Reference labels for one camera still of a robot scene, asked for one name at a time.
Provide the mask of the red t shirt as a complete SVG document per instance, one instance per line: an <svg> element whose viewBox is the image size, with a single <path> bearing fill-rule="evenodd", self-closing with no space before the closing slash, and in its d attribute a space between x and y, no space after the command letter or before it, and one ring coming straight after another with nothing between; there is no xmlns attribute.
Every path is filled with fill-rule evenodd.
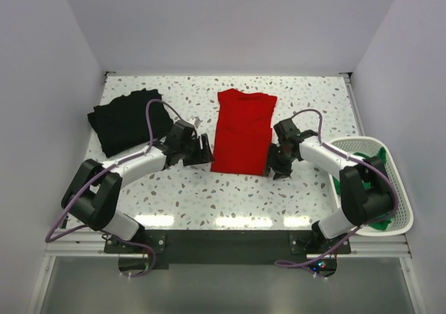
<svg viewBox="0 0 446 314"><path fill-rule="evenodd" d="M211 171L262 176L272 142L271 121L277 97L231 88L220 91L217 98L220 110Z"/></svg>

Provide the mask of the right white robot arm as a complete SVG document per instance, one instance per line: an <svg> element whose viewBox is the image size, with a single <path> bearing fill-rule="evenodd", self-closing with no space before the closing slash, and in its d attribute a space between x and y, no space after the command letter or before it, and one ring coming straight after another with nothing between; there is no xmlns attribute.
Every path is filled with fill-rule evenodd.
<svg viewBox="0 0 446 314"><path fill-rule="evenodd" d="M274 180L289 178L293 162L306 161L339 182L340 206L312 224L310 244L316 252L327 253L336 237L396 212L398 195L379 157L349 155L315 131L299 130L290 118L274 125L274 131L278 142L270 144L266 163L266 173L273 172Z"/></svg>

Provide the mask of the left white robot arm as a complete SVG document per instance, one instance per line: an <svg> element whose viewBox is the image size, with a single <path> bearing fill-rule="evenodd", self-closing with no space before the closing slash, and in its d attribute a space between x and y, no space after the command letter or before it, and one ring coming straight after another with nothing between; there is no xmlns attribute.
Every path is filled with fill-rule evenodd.
<svg viewBox="0 0 446 314"><path fill-rule="evenodd" d="M163 141L156 141L138 152L108 162L84 161L61 206L86 227L119 237L120 245L127 252L136 253L144 246L144 227L118 211L121 190L179 162L191 166L213 161L208 135L197 134L194 125L179 120Z"/></svg>

